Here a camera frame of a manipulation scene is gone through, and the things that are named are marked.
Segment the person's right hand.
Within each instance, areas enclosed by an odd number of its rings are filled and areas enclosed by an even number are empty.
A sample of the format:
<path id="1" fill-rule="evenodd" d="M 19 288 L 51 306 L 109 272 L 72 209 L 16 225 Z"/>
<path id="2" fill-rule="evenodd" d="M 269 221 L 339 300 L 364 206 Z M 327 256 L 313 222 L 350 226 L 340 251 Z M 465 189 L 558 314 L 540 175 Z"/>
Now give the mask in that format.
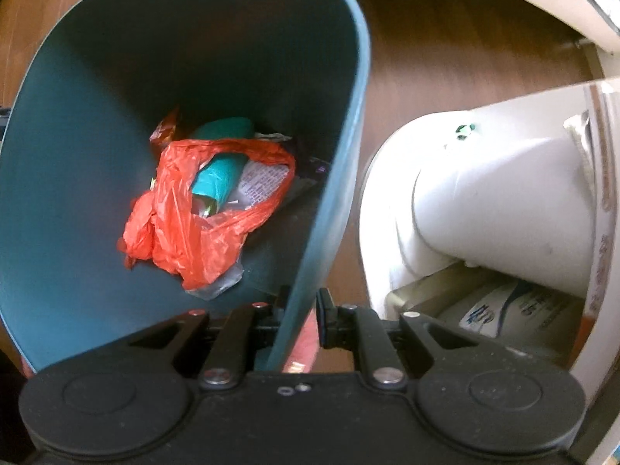
<path id="1" fill-rule="evenodd" d="M 319 326 L 317 325 L 315 309 L 312 308 L 301 328 L 301 333 L 295 340 L 283 372 L 285 374 L 310 373 L 319 349 Z"/>

